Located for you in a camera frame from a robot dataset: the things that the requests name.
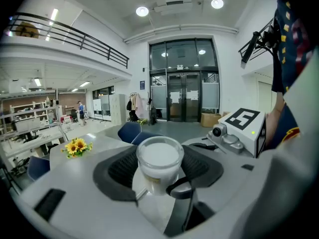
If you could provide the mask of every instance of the balcony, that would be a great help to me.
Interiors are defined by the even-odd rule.
[[[12,37],[28,37],[28,39],[19,41],[23,45],[41,46],[73,53],[120,70],[128,68],[129,58],[118,50],[76,28],[39,15],[16,13],[5,30],[5,34]],[[12,42],[6,39],[2,44],[12,44]]]

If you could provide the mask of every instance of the ceiling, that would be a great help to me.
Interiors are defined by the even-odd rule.
[[[42,87],[58,89],[84,89],[105,81],[115,81],[119,78],[110,73],[94,70],[62,66],[53,63],[29,62],[27,60],[1,60],[0,62],[0,91],[8,91],[12,80],[23,80],[28,88],[38,88],[34,78],[40,78]],[[83,88],[79,86],[90,82]]]
[[[156,0],[75,0],[110,22],[124,36],[175,24],[215,24],[235,27],[249,0],[223,0],[224,7],[214,9],[212,0],[191,0],[188,12],[161,15],[155,12]],[[139,17],[136,8],[146,6],[150,13]]]

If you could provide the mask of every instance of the double door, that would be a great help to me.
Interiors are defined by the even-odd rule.
[[[167,74],[167,120],[198,122],[200,100],[199,73]]]

